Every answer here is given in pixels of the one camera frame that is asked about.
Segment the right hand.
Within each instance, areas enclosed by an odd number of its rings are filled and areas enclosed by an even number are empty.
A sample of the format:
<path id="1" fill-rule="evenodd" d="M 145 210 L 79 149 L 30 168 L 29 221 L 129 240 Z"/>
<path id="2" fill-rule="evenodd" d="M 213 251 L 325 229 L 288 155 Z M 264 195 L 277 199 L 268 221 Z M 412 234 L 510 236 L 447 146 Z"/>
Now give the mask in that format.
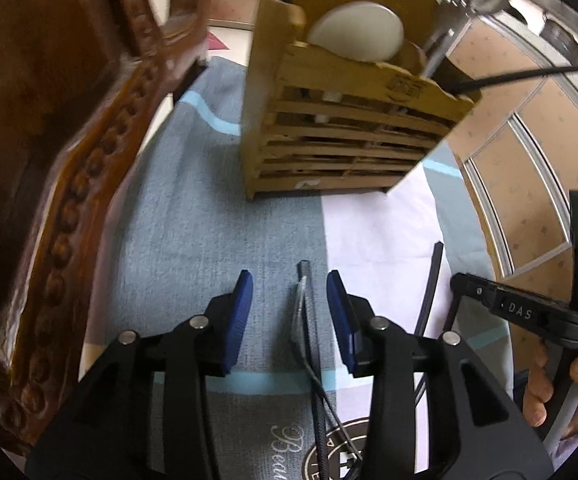
<path id="1" fill-rule="evenodd" d="M 546 403 L 554 394 L 554 387 L 546 374 L 548 353 L 546 344 L 539 341 L 539 346 L 534 352 L 534 358 L 528 372 L 528 385 L 524 390 L 523 416 L 534 428 L 539 427 L 546 420 Z M 570 366 L 570 377 L 575 385 L 578 385 L 578 358 Z M 563 433 L 564 438 L 578 434 L 578 405 L 569 426 Z"/>

